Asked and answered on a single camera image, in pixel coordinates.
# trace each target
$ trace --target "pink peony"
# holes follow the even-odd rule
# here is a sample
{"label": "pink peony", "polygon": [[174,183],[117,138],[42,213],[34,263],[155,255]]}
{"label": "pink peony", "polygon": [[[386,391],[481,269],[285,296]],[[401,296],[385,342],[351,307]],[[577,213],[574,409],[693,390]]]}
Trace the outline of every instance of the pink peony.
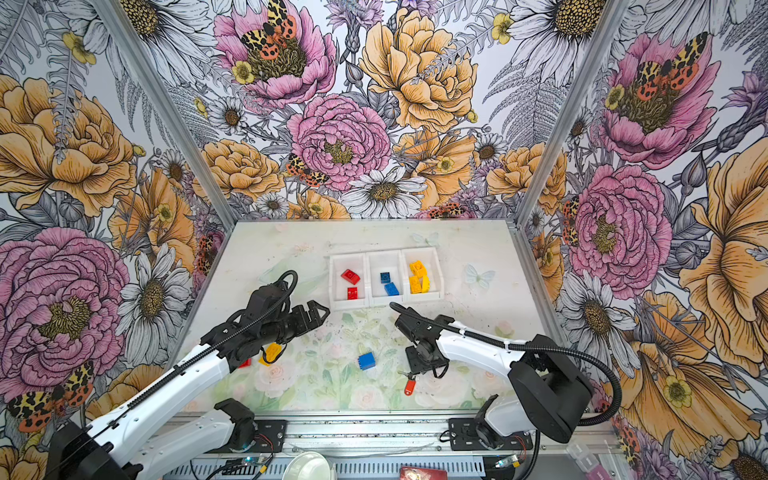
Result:
{"label": "pink peony", "polygon": [[328,175],[327,187],[346,191],[349,182],[389,162],[390,143],[384,120],[375,110],[360,107],[337,94],[312,100],[287,124],[293,153],[310,170]]}
{"label": "pink peony", "polygon": [[720,63],[712,58],[711,36],[698,59],[698,72],[681,90],[661,87],[647,101],[637,96],[641,84],[637,66],[645,61],[663,65],[674,59],[684,45],[660,44],[658,35],[642,34],[619,61],[619,71],[608,80],[603,117],[597,120],[600,143],[627,162],[643,162],[651,170],[666,167],[700,137],[716,108],[707,108]]}
{"label": "pink peony", "polygon": [[263,60],[250,55],[240,41],[243,34],[263,30],[267,8],[254,13],[250,7],[245,16],[232,12],[232,17],[218,15],[214,19],[216,48],[222,67],[233,69],[233,82],[241,83],[247,91],[246,107],[257,113],[283,108],[288,104],[308,101],[315,94],[325,93],[336,80],[336,45],[331,34],[323,37],[306,7],[301,13],[286,0],[288,15],[296,20],[296,38],[280,52],[277,59]]}
{"label": "pink peony", "polygon": [[80,230],[48,228],[0,246],[0,393],[5,401],[61,385],[88,360],[110,369],[128,269]]}
{"label": "pink peony", "polygon": [[637,165],[600,166],[579,196],[574,270],[599,277],[619,299],[641,293],[670,252],[672,227],[663,210],[656,177]]}

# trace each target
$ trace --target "table surface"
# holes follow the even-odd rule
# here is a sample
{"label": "table surface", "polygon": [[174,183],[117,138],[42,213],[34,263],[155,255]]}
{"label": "table surface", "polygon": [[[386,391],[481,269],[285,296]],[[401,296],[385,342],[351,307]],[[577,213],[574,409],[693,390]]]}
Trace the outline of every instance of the table surface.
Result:
{"label": "table surface", "polygon": [[[244,308],[250,294],[286,270],[299,274],[292,304],[329,305],[329,255],[436,247],[445,299],[413,303],[422,315],[452,316],[467,326],[516,339],[544,329],[503,220],[240,222],[221,254],[177,361],[200,337]],[[487,283],[477,281],[483,276]],[[226,398],[253,411],[362,411],[478,408],[494,393],[511,392],[507,379],[452,362],[442,379],[420,376],[405,396],[409,341],[388,307],[332,311],[325,324],[289,343],[272,366],[253,361],[190,402],[206,412]],[[357,357],[373,352],[376,366],[361,371]]]}

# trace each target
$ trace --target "white daisy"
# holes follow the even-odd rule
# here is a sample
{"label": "white daisy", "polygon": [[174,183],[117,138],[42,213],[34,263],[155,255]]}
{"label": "white daisy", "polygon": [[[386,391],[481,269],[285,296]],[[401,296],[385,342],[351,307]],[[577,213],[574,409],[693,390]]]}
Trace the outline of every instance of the white daisy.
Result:
{"label": "white daisy", "polygon": [[499,134],[480,134],[475,142],[475,151],[483,164],[497,161],[500,156],[507,153],[508,148],[509,145]]}
{"label": "white daisy", "polygon": [[168,340],[176,338],[184,319],[181,313],[190,301],[191,278],[176,249],[163,243],[154,265],[139,253],[136,261],[138,283],[129,283],[120,292],[120,323],[117,335],[125,334],[125,357],[133,365],[158,363],[167,359]]}
{"label": "white daisy", "polygon": [[543,65],[542,78],[554,75],[559,87],[581,65],[606,0],[517,0],[508,33],[520,41],[513,63],[528,62],[525,76]]}
{"label": "white daisy", "polygon": [[229,135],[239,134],[246,127],[245,108],[235,97],[218,98],[208,105],[208,121]]}
{"label": "white daisy", "polygon": [[[123,78],[125,60],[98,17],[93,1],[61,0],[58,8],[69,20],[69,28],[83,37],[85,49],[95,54],[106,51],[114,76]],[[204,48],[216,44],[214,36],[205,32],[211,23],[207,2],[121,0],[120,3],[166,82],[176,86],[191,78],[204,78],[201,65],[210,62]]]}
{"label": "white daisy", "polygon": [[354,188],[340,201],[348,212],[360,218],[407,218],[422,207],[423,195],[412,195],[424,191],[424,177],[403,179],[406,168],[394,167],[385,176],[379,170],[371,170],[359,180],[349,182]]}
{"label": "white daisy", "polygon": [[739,456],[720,471],[723,480],[768,478],[768,442],[761,435],[757,440],[747,435],[737,442]]}
{"label": "white daisy", "polygon": [[273,220],[285,218],[289,210],[288,200],[276,192],[269,192],[256,200],[256,209]]}
{"label": "white daisy", "polygon": [[[625,312],[611,307],[614,299],[609,285],[584,271],[584,277],[568,272],[563,277],[563,290],[556,304],[562,326],[568,331],[568,340],[576,349],[596,357],[605,365],[612,365],[611,354],[619,368],[630,378],[640,368],[640,359],[629,346],[622,332],[633,330],[634,319]],[[584,362],[584,368],[593,378],[607,382],[608,378],[597,367]]]}
{"label": "white daisy", "polygon": [[650,16],[648,33],[659,32],[659,40],[679,45],[702,31],[719,35],[729,23],[741,23],[755,6],[755,0],[651,0],[645,6]]}

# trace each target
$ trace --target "white plastic container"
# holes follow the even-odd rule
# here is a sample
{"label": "white plastic container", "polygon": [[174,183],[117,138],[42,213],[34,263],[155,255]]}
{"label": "white plastic container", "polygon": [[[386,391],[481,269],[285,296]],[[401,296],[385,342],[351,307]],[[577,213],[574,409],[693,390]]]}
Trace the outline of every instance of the white plastic container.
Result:
{"label": "white plastic container", "polygon": [[[410,264],[421,261],[429,277],[427,293],[411,293]],[[389,302],[414,303],[440,300],[445,296],[445,280],[434,247],[406,250],[377,250],[373,252],[332,255],[329,259],[329,296],[332,310],[351,310],[368,306],[384,306]],[[344,270],[360,275],[357,285],[341,277]],[[389,272],[389,281],[397,287],[399,295],[387,294],[381,274]],[[346,289],[357,287],[357,300],[346,299]]]}

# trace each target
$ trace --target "flower illustration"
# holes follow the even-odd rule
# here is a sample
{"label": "flower illustration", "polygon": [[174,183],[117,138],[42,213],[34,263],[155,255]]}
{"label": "flower illustration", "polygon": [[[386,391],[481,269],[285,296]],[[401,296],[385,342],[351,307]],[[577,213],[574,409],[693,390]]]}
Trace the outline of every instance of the flower illustration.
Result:
{"label": "flower illustration", "polygon": [[210,273],[210,268],[214,265],[219,249],[224,243],[224,234],[218,230],[206,233],[200,236],[197,241],[197,255],[194,259],[194,270],[192,271],[192,285],[195,293],[200,291],[203,282]]}
{"label": "flower illustration", "polygon": [[637,165],[602,165],[579,196],[576,271],[587,270],[622,300],[650,285],[670,252],[672,228],[658,180]]}
{"label": "flower illustration", "polygon": [[306,213],[308,217],[321,220],[349,219],[349,212],[346,211],[346,208],[337,199],[328,195],[321,195],[314,190],[308,190],[306,195],[299,195],[297,200],[301,211]]}
{"label": "flower illustration", "polygon": [[0,477],[8,480],[44,480],[48,452],[36,446],[29,447],[24,455],[13,446],[0,447]]}
{"label": "flower illustration", "polygon": [[218,98],[210,102],[208,121],[227,135],[242,134],[247,126],[245,108],[235,97]]}
{"label": "flower illustration", "polygon": [[680,271],[680,286],[705,315],[718,356],[755,377],[768,359],[768,263],[748,250],[768,247],[768,209],[760,203],[766,187],[768,139],[715,163],[707,211],[692,204],[697,222],[714,232],[710,251],[695,269]]}
{"label": "flower illustration", "polygon": [[[176,249],[163,243],[154,265],[146,253],[139,253],[136,277],[139,283],[129,283],[120,292],[117,332],[126,334],[125,358],[130,364],[162,364],[168,359],[168,340],[176,338],[184,321],[181,313],[190,301],[190,273],[176,261]],[[158,356],[164,361],[158,362]]]}
{"label": "flower illustration", "polygon": [[80,35],[75,35],[71,31],[66,31],[61,36],[61,40],[67,48],[72,50],[72,56],[80,63],[89,63],[96,65],[96,55],[85,49],[83,45],[83,38]]}
{"label": "flower illustration", "polygon": [[[674,430],[672,452],[687,458],[697,455],[711,435],[722,435],[725,448],[714,463],[727,465],[738,455],[734,440],[757,436],[760,424],[725,392],[733,387],[723,369],[705,361],[712,347],[705,325],[672,293],[647,291],[636,304],[638,326],[631,347],[641,367],[634,378],[619,372],[622,415],[660,442]],[[738,379],[733,385],[747,388]]]}
{"label": "flower illustration", "polygon": [[256,200],[256,209],[272,220],[285,218],[288,214],[288,200],[276,192],[269,192]]}
{"label": "flower illustration", "polygon": [[384,175],[371,170],[359,180],[349,182],[353,189],[340,201],[348,212],[361,218],[407,218],[421,208],[421,195],[426,185],[423,177],[403,179],[405,167],[394,167]]}
{"label": "flower illustration", "polygon": [[545,237],[542,233],[533,240],[533,256],[538,271],[544,279],[549,298],[554,302],[563,287],[563,256],[560,254],[562,240],[551,233]]}
{"label": "flower illustration", "polygon": [[128,270],[85,232],[48,228],[0,246],[0,393],[5,401],[61,385],[87,361],[109,370]]}
{"label": "flower illustration", "polygon": [[327,0],[328,25],[360,25],[365,30],[382,21],[382,0]]}
{"label": "flower illustration", "polygon": [[643,34],[629,47],[618,71],[611,72],[606,108],[597,119],[601,143],[608,151],[615,151],[624,161],[642,162],[657,170],[672,163],[704,133],[717,111],[707,108],[707,102],[712,97],[708,89],[720,68],[719,62],[709,65],[712,42],[707,38],[703,35],[706,45],[693,80],[680,90],[660,88],[648,101],[637,95],[642,86],[637,80],[638,65],[645,61],[663,64],[684,45],[672,45],[671,39],[660,43],[658,37]]}
{"label": "flower illustration", "polygon": [[[203,157],[227,198],[235,192],[256,200],[285,187],[283,176],[278,173],[280,165],[245,142],[224,139],[205,144]],[[200,197],[205,196],[197,178],[194,189]]]}
{"label": "flower illustration", "polygon": [[242,84],[251,103],[246,108],[256,112],[283,108],[288,104],[308,101],[325,93],[336,80],[336,45],[331,34],[323,36],[305,8],[299,13],[289,0],[288,15],[296,19],[296,37],[287,42],[275,60],[268,61],[257,53],[251,55],[240,38],[252,30],[263,30],[267,8],[255,13],[250,7],[245,15],[232,12],[231,17],[214,19],[216,48],[222,67],[232,69],[236,83]]}
{"label": "flower illustration", "polygon": [[133,369],[123,370],[116,379],[112,380],[104,395],[88,404],[85,418],[93,420],[111,412],[112,409],[126,403],[147,388],[161,375],[163,375],[163,367],[157,365],[139,365]]}
{"label": "flower illustration", "polygon": [[[200,66],[210,61],[205,51],[216,44],[214,37],[207,33],[210,26],[207,2],[121,0],[121,5],[165,81],[179,85],[190,78],[204,78]],[[85,49],[95,54],[106,51],[114,76],[123,78],[125,58],[91,0],[62,0],[58,8],[69,20],[71,30],[84,38]]]}
{"label": "flower illustration", "polygon": [[461,63],[429,74],[425,70],[453,43],[453,34],[435,30],[432,20],[418,10],[408,13],[401,8],[397,25],[394,33],[381,23],[369,30],[360,67],[376,81],[370,86],[372,91],[395,95],[401,127],[445,133],[472,109],[477,65],[467,55]]}
{"label": "flower illustration", "polygon": [[[583,272],[583,276],[568,272],[563,277],[556,309],[563,318],[568,341],[589,353],[605,365],[615,365],[627,376],[634,377],[640,360],[624,339],[624,332],[635,327],[634,319],[625,311],[611,306],[613,294],[600,279]],[[607,382],[607,377],[593,365],[583,366],[592,378]]]}
{"label": "flower illustration", "polygon": [[76,92],[77,121],[59,163],[51,99],[60,93],[45,80],[28,78],[22,87],[0,75],[0,191],[24,194],[17,209],[36,204],[46,189],[67,192],[97,217],[136,186],[134,149],[98,100]]}
{"label": "flower illustration", "polygon": [[[541,161],[545,144],[536,144],[530,149],[520,147],[502,156],[502,167],[488,174],[488,193],[502,194],[511,197],[517,192],[525,192],[531,184],[533,174]],[[565,196],[565,168],[568,159],[565,152],[558,155],[552,172],[547,177],[547,183],[538,199],[541,208],[547,215],[553,215]]]}
{"label": "flower illustration", "polygon": [[293,153],[311,170],[330,177],[327,187],[346,191],[349,182],[389,162],[384,120],[372,108],[330,94],[312,100],[287,123]]}
{"label": "flower illustration", "polygon": [[514,22],[507,32],[520,44],[512,64],[528,62],[524,75],[543,65],[541,78],[554,75],[557,86],[565,84],[587,55],[605,0],[526,0],[512,7]]}
{"label": "flower illustration", "polygon": [[108,221],[112,246],[129,253],[144,252],[154,261],[167,243],[191,271],[196,242],[190,206],[159,168],[153,169],[151,179],[142,175],[140,191],[120,197],[115,206]]}
{"label": "flower illustration", "polygon": [[423,178],[422,209],[442,205],[456,195],[461,184],[469,184],[472,168],[480,165],[475,137],[448,134],[440,138],[432,131],[404,134],[393,150],[404,162],[415,164],[411,178]]}

